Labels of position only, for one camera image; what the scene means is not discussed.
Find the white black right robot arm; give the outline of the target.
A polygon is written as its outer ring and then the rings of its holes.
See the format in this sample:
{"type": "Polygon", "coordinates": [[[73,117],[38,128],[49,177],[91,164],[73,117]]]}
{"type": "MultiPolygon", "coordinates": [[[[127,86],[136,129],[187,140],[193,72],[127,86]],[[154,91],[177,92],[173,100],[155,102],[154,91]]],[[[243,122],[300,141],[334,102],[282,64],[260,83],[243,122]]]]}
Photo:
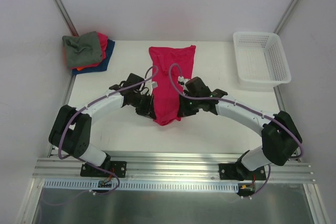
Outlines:
{"type": "Polygon", "coordinates": [[[195,115],[199,110],[229,118],[261,137],[261,145],[244,152],[236,162],[219,165],[222,180],[264,180],[266,165],[283,166],[302,151],[302,138],[285,111],[265,112],[248,107],[221,89],[210,90],[199,77],[177,79],[180,107],[178,116],[195,115]]]}

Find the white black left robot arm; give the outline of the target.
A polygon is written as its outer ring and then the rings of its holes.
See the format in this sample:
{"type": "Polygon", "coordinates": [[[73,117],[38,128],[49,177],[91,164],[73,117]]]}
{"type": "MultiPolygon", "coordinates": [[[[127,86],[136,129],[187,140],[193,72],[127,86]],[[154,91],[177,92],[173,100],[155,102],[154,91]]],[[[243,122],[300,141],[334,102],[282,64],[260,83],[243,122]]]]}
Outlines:
{"type": "Polygon", "coordinates": [[[58,147],[59,158],[74,157],[91,165],[97,175],[106,175],[111,170],[111,157],[90,143],[91,127],[110,112],[126,105],[139,109],[145,102],[150,102],[151,96],[142,94],[141,88],[151,79],[131,73],[125,81],[111,86],[85,105],[62,106],[48,138],[50,144],[58,147]]]}

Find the crimson pink t shirt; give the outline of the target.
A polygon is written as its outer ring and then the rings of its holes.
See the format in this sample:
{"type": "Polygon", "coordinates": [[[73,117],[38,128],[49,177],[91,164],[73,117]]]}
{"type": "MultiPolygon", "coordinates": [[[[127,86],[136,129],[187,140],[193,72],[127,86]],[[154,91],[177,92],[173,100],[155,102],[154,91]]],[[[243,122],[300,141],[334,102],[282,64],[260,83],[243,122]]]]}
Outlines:
{"type": "Polygon", "coordinates": [[[192,77],[196,46],[186,48],[150,47],[149,54],[153,65],[158,67],[158,73],[153,78],[158,85],[153,90],[154,120],[160,126],[166,126],[181,118],[178,117],[180,106],[179,94],[174,89],[174,83],[180,91],[183,88],[177,84],[178,76],[190,79],[192,77]]]}

